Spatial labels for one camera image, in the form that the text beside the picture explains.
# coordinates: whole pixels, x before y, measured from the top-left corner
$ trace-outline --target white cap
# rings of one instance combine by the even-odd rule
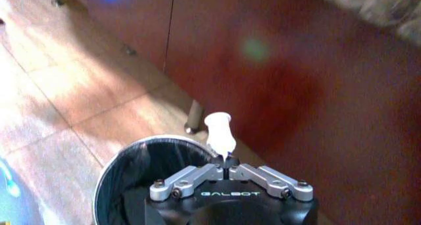
[[[235,140],[230,134],[229,122],[230,115],[225,112],[211,113],[205,118],[209,130],[206,145],[217,154],[222,155],[223,160],[235,149]]]

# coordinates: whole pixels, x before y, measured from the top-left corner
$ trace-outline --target floor tile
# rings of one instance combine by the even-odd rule
[[[103,52],[82,29],[69,21],[27,27],[6,23],[1,39],[26,72]]]
[[[159,78],[146,74],[133,78],[107,56],[71,61],[29,76],[70,125],[161,85]]]
[[[15,150],[6,161],[39,201],[45,224],[91,224],[101,166],[71,130]]]
[[[143,137],[155,134],[190,137],[182,128],[186,114],[183,113],[181,117],[177,103],[173,108],[167,108],[170,103],[163,99],[167,97],[178,101],[175,96],[179,94],[175,92],[177,89],[170,85],[162,87],[151,94],[143,95],[73,127],[101,164],[105,164],[130,142]],[[203,138],[202,134],[205,133],[202,132],[193,139]]]
[[[0,45],[0,155],[39,140],[66,123]]]

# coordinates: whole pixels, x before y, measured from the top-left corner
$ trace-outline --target black trash bag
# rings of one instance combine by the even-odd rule
[[[154,180],[187,165],[203,166],[214,154],[178,136],[155,136],[134,142],[113,158],[102,172],[94,195],[95,225],[143,224],[143,199]]]

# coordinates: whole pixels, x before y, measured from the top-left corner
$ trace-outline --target bolt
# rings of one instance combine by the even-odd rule
[[[286,188],[284,190],[282,190],[281,196],[283,199],[287,199],[290,197],[290,195],[291,195],[290,189]]]
[[[162,179],[157,179],[154,182],[153,182],[153,186],[155,188],[162,188],[165,185],[165,181]]]
[[[298,180],[298,186],[299,187],[307,187],[308,186],[308,183],[303,180]]]
[[[187,184],[189,184],[189,182],[187,182],[187,181],[179,181],[178,183],[179,183],[179,185],[182,185],[182,186],[185,186],[185,185],[187,185]]]
[[[171,197],[175,199],[181,198],[181,190],[178,188],[173,189],[170,192]]]

